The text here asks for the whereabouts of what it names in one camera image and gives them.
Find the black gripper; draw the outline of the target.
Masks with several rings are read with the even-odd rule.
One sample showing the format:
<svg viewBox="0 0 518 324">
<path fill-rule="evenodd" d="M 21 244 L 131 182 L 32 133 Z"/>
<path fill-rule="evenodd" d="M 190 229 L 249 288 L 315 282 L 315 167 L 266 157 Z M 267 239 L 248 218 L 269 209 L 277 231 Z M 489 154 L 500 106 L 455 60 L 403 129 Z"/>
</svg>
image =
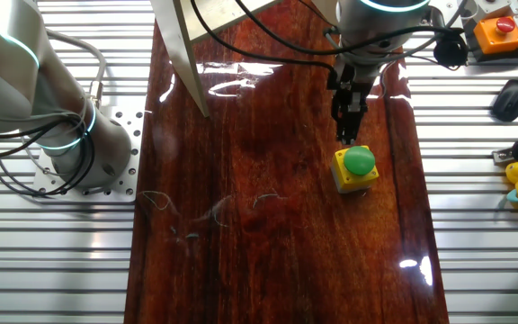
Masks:
<svg viewBox="0 0 518 324">
<path fill-rule="evenodd" d="M 380 74 L 377 64 L 364 65 L 337 58 L 334 70 L 329 74 L 327 89 L 333 93 L 332 118 L 336 122 L 336 139 L 343 144 L 354 144 L 357 140 L 362 119 L 368 111 L 367 96 Z M 344 113 L 352 115 L 351 139 L 345 132 Z"/>
</svg>

